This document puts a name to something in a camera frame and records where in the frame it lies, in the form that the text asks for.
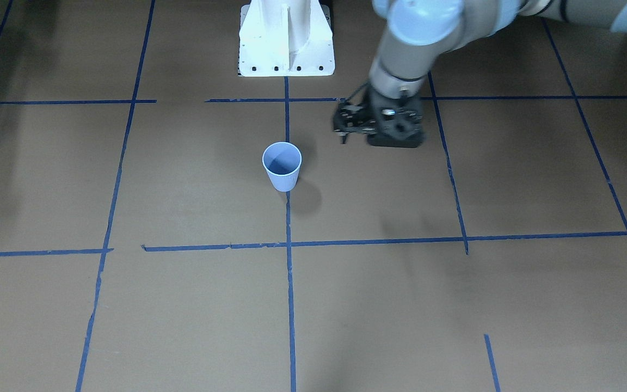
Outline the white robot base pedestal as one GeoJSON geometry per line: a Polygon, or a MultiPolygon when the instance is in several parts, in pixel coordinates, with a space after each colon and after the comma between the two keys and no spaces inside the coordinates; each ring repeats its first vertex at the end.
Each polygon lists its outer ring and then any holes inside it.
{"type": "Polygon", "coordinates": [[[324,1],[251,1],[241,7],[242,77],[324,77],[336,69],[331,7],[324,1]]]}

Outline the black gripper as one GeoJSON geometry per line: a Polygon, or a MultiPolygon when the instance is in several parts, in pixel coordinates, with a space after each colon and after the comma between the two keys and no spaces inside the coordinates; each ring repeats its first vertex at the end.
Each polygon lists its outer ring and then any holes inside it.
{"type": "Polygon", "coordinates": [[[391,99],[370,88],[367,91],[367,102],[374,121],[374,133],[367,136],[369,145],[418,148],[425,142],[419,94],[403,94],[400,99],[391,99]]]}

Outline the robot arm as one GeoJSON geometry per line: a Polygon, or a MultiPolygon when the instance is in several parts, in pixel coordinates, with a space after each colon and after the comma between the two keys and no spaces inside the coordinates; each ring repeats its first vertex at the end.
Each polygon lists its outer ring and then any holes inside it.
{"type": "Polygon", "coordinates": [[[363,125],[372,146],[416,148],[420,88],[438,57],[489,37],[518,16],[627,33],[627,1],[375,1],[385,31],[368,74],[363,125]]]}

